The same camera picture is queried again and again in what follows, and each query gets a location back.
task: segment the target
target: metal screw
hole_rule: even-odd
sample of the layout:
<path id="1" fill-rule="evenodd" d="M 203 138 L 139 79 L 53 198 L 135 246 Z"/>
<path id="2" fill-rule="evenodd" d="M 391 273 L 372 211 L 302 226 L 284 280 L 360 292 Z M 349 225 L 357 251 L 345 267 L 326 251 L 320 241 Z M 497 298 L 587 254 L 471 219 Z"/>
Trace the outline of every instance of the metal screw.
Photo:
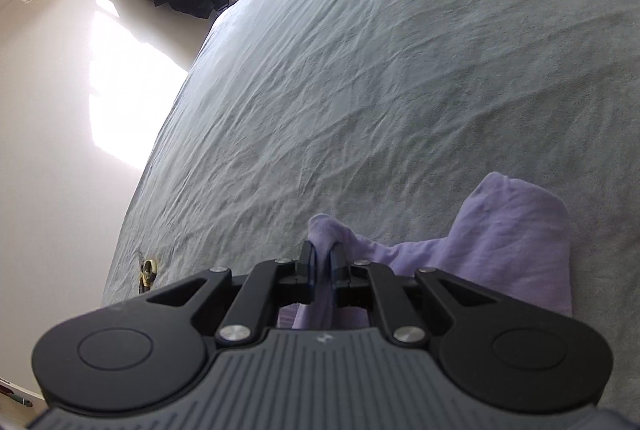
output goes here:
<path id="1" fill-rule="evenodd" d="M 227 342 L 240 342 L 251 336 L 251 329 L 244 325 L 227 325 L 218 334 Z"/>
<path id="2" fill-rule="evenodd" d="M 405 344 L 415 344 L 425 336 L 427 334 L 422 329 L 413 325 L 399 327 L 394 331 L 394 338 Z"/>

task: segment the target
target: white wall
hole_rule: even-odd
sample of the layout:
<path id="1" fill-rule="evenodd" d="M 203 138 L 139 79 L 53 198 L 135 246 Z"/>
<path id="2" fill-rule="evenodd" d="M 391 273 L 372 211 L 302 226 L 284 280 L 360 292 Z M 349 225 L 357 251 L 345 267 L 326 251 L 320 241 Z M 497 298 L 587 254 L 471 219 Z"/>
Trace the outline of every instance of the white wall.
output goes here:
<path id="1" fill-rule="evenodd" d="M 145 0 L 0 10 L 0 377 L 37 390 L 37 338 L 100 305 L 142 166 L 208 30 Z"/>

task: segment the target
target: wrinkled fabric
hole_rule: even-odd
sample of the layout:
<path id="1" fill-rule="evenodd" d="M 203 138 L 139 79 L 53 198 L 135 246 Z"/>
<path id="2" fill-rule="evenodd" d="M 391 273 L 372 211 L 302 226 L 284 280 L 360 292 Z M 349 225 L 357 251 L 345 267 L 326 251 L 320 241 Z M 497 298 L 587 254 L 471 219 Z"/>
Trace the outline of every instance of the wrinkled fabric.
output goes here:
<path id="1" fill-rule="evenodd" d="M 322 329 L 367 326 L 361 309 L 331 304 L 329 250 L 344 245 L 350 262 L 367 259 L 413 276 L 420 266 L 437 267 L 504 295 L 571 315 L 569 215 L 564 203 L 539 186 L 491 172 L 464 201 L 449 235 L 388 247 L 357 235 L 324 214 L 311 218 L 308 240 L 318 253 L 316 301 L 300 306 L 293 327 Z M 281 316 L 287 326 L 289 312 Z"/>
<path id="2" fill-rule="evenodd" d="M 445 237 L 487 173 L 571 212 L 573 315 L 640 419 L 640 0 L 241 0 L 216 21 L 132 198 L 104 302 L 296 258 L 327 213 Z"/>

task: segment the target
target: gray bedsheet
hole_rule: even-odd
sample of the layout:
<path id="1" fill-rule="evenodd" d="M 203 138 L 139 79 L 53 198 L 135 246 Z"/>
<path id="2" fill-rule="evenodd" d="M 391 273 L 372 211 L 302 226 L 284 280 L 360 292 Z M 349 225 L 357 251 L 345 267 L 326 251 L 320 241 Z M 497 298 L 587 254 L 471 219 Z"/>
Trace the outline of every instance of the gray bedsheet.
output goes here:
<path id="1" fill-rule="evenodd" d="M 446 235 L 490 171 L 573 218 L 575 316 L 640 418 L 640 0 L 242 0 L 191 68 L 104 302 L 295 257 L 313 214 L 387 244 Z"/>

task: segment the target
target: lavender towel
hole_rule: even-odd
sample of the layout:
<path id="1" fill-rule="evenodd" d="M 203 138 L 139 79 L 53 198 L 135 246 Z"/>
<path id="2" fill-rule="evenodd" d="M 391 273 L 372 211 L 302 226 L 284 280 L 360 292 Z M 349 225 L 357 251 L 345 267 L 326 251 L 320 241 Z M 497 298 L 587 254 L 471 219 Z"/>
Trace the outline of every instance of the lavender towel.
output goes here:
<path id="1" fill-rule="evenodd" d="M 324 214 L 308 223 L 308 239 L 318 252 L 316 301 L 285 308 L 280 325 L 296 329 L 367 325 L 361 309 L 331 305 L 329 250 L 345 246 L 353 262 L 368 259 L 389 265 L 396 275 L 413 275 L 420 266 L 438 267 L 564 315 L 571 315 L 569 216 L 564 203 L 539 186 L 497 172 L 486 176 L 464 201 L 442 239 L 386 247 L 353 233 Z"/>

